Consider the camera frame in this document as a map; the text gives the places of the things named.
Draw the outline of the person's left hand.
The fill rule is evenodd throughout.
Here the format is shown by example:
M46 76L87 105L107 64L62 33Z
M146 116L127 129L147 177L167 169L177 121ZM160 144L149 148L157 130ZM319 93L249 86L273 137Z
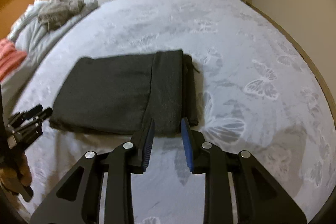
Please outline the person's left hand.
M17 169L13 169L7 165L1 165L1 183L12 192L18 192L18 188L11 182L11 180L18 178L23 186L30 186L32 182L32 175L28 165L27 157L23 153L17 162Z

